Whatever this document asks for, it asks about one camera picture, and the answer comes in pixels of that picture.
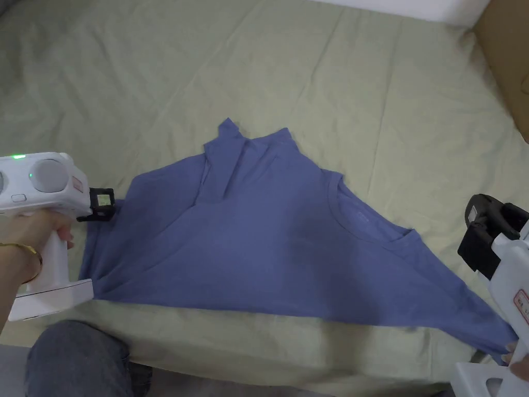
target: gold bracelet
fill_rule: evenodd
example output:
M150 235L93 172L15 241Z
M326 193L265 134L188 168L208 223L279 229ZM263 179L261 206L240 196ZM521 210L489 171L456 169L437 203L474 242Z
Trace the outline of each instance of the gold bracelet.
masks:
M33 281L40 274L40 271L42 270L42 255L40 255L40 253L36 249L34 249L32 246L27 246L25 244L18 244L16 242L0 242L0 247L19 247L19 248L29 252L30 254L36 255L37 258L39 259L39 262L40 262L40 270L39 270L39 272L37 274L35 274L31 279L26 281L24 284L27 284L30 281Z

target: knee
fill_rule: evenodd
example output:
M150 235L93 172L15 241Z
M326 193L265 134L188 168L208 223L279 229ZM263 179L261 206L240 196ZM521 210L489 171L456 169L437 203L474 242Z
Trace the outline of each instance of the knee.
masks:
M125 376L128 357L127 346L104 332L78 321L58 322L42 333L28 354L26 394L63 395L69 384L89 383L90 376L100 380L107 376L100 373L104 371Z
M28 366L34 361L52 360L72 362L81 359L83 362L102 351L113 356L128 357L127 346L121 341L78 321L61 321L47 328L37 339L28 355Z

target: red label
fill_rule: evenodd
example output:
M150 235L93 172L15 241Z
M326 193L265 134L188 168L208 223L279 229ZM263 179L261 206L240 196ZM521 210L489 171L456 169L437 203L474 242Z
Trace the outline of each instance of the red label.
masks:
M75 176L71 178L71 181L75 189L79 190L81 193L85 192L83 189L83 183L80 180L78 180Z
M524 290L519 290L514 296L514 304L529 325L529 296Z

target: black clamp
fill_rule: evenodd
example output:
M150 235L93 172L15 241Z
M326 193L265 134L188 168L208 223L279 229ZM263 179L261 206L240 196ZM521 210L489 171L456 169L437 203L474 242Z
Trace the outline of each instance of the black clamp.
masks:
M92 209L92 214L88 216L78 217L78 222L108 222L116 213L116 200L114 198L114 190L91 187L90 208Z
M502 203L486 194L476 194L465 210L468 229L458 248L458 254L474 271L489 280L494 275L500 258L492 250L492 243L500 233L509 240L518 240L529 213L511 203Z

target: finger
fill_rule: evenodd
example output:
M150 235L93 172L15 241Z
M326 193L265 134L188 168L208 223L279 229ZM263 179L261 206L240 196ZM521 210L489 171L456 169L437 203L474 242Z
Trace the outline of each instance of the finger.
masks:
M47 212L48 216L50 217L52 226L55 230L59 230L60 228L64 226L71 225L72 219L64 214L61 214L60 212L51 211L51 210L42 210Z
M516 346L518 346L518 342L509 343L507 346L505 346L505 348L509 353L514 353Z
M513 359L513 353L504 354L501 356L501 359L504 363L510 364L511 360Z
M71 226L66 225L57 229L57 235L63 241L72 240L74 237L71 234Z
M529 355L525 356L522 361L511 365L510 370L520 379L529 382Z

